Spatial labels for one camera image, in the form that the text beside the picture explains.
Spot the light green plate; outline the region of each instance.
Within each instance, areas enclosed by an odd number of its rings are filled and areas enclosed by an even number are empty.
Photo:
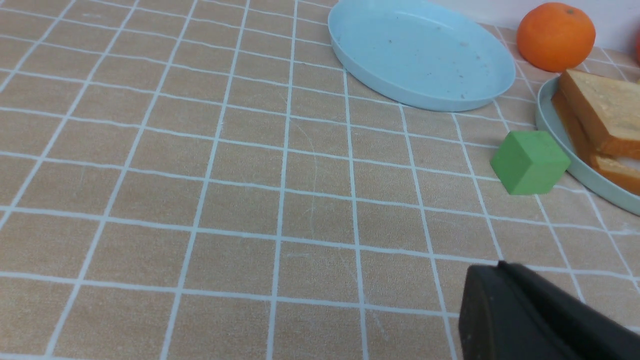
[[[556,93],[557,89],[558,78],[555,78],[542,85],[538,92],[538,109],[536,111],[536,125],[538,126],[538,130],[548,131],[551,136],[556,139],[560,147],[562,147],[566,155],[571,159],[571,165],[567,171],[573,175],[576,180],[612,204],[633,214],[640,215],[639,196],[610,182],[575,155],[573,145],[564,131],[564,126],[556,113],[556,109],[551,103],[551,97]]]

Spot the bread slice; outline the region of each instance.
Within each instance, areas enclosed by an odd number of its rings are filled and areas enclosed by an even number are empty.
[[[640,195],[640,161],[620,161],[613,156],[600,154],[586,136],[564,93],[557,91],[551,102],[573,144],[576,156],[612,183]]]
[[[578,70],[559,87],[598,152],[640,160],[640,86]]]

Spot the plate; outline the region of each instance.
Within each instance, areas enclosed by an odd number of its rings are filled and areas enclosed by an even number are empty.
[[[487,105],[511,87],[511,53],[482,26],[421,0],[340,0],[329,13],[333,50],[374,91],[432,111]]]
[[[536,112],[536,125],[539,130],[548,131],[560,147],[571,159],[569,174],[592,192],[612,204],[625,209],[633,214],[640,215],[640,197],[634,195],[618,185],[610,182],[606,177],[598,174],[584,161],[575,155],[575,149],[564,126],[551,103],[551,97],[558,89],[558,78],[547,81],[538,92],[538,110]]]

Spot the green foam block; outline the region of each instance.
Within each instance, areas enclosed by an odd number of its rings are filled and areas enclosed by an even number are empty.
[[[571,160],[546,131],[511,131],[491,159],[491,167],[511,195],[551,191]]]

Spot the white wall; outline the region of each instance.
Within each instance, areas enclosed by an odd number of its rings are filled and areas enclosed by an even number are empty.
[[[516,29],[520,20],[545,0],[431,0],[487,24]],[[596,46],[630,52],[640,30],[640,0],[556,0],[575,6],[593,20]]]

